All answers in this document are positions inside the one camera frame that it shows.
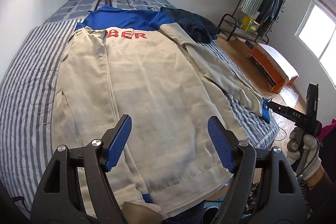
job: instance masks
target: white glove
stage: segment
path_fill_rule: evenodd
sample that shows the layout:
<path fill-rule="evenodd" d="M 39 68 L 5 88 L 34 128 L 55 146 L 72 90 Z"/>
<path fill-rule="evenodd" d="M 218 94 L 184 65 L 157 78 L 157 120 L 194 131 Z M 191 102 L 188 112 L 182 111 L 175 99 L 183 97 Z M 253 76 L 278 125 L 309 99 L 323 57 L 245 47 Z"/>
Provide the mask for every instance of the white glove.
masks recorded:
<path fill-rule="evenodd" d="M 299 152 L 299 144 L 295 140 L 295 134 L 296 133 L 303 133 L 303 129 L 301 128 L 295 128 L 289 135 L 289 142 L 287 144 L 287 155 L 286 158 L 290 165 L 293 165 L 296 160 L 300 158 L 300 152 Z M 302 178 L 304 180 L 310 179 L 320 168 L 321 166 L 321 160 L 319 158 L 319 152 L 318 152 L 318 142 L 316 138 L 312 135 L 306 134 L 303 137 L 303 142 L 309 149 L 309 154 L 307 157 L 307 161 L 304 165 L 304 171 L 302 172 Z"/>

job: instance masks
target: orange bench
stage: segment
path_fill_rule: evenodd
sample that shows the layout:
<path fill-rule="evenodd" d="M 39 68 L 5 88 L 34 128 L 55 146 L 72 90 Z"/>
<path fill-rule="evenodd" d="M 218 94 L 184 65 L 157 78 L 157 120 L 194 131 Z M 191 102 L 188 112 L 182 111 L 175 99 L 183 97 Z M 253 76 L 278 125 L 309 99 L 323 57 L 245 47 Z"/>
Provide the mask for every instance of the orange bench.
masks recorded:
<path fill-rule="evenodd" d="M 293 66 L 273 47 L 256 43 L 249 51 L 248 57 L 253 57 L 272 79 L 271 91 L 279 93 L 285 85 L 290 85 L 299 77 Z"/>

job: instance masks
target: metal screw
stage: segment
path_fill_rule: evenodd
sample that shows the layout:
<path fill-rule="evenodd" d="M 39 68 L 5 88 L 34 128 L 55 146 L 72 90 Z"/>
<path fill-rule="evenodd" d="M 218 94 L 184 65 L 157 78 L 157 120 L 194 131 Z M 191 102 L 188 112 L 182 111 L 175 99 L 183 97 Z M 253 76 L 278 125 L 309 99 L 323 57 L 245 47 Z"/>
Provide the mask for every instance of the metal screw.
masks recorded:
<path fill-rule="evenodd" d="M 60 145 L 60 146 L 57 148 L 57 150 L 58 150 L 59 152 L 62 152 L 62 151 L 64 151 L 66 148 L 67 148 L 67 147 L 66 147 L 64 144 L 62 144 L 62 145 Z"/>
<path fill-rule="evenodd" d="M 248 145 L 249 145 L 249 143 L 247 141 L 239 141 L 239 146 L 241 146 L 241 147 L 246 147 Z"/>
<path fill-rule="evenodd" d="M 91 143 L 93 146 L 100 146 L 100 144 L 101 144 L 101 140 L 94 140 L 94 141 L 92 141 L 92 143 Z"/>
<path fill-rule="evenodd" d="M 280 147 L 277 147 L 277 146 L 275 146 L 275 147 L 273 147 L 273 151 L 275 152 L 275 153 L 281 153 L 281 148 Z"/>

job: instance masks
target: window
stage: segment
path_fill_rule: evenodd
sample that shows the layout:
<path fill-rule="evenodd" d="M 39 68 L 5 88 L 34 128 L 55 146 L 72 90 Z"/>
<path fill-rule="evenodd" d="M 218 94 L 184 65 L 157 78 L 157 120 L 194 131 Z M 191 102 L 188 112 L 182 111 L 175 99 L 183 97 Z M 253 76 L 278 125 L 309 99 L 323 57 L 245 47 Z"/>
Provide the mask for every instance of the window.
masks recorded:
<path fill-rule="evenodd" d="M 336 20 L 314 1 L 295 36 L 317 57 L 336 84 Z"/>

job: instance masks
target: wooden floor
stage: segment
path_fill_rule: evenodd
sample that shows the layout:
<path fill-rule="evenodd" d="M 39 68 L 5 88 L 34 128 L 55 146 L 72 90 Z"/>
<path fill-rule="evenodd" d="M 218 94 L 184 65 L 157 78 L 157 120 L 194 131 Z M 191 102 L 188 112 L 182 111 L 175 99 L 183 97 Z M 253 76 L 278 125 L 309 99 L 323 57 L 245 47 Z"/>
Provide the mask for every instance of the wooden floor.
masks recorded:
<path fill-rule="evenodd" d="M 295 87 L 286 88 L 286 92 L 282 91 L 280 94 L 271 92 L 268 79 L 265 73 L 253 62 L 252 59 L 247 58 L 247 53 L 250 48 L 242 41 L 238 39 L 231 39 L 229 42 L 226 41 L 226 37 L 222 34 L 219 35 L 216 43 L 221 47 L 221 49 L 231 58 L 231 60 L 242 70 L 251 83 L 256 87 L 256 89 L 265 98 L 273 97 L 273 101 L 292 107 L 302 113 L 306 112 L 306 104 L 301 96 L 298 96 L 298 92 Z M 285 119 L 284 117 L 273 113 L 277 124 L 279 125 L 280 131 L 273 146 L 278 146 L 283 150 L 283 153 L 287 153 L 287 143 L 289 141 L 289 134 L 294 129 L 294 122 Z M 256 183 L 260 180 L 261 170 L 256 170 L 254 174 L 253 182 Z M 228 187 L 224 187 L 214 196 L 210 197 L 209 200 L 215 200 L 226 194 Z"/>

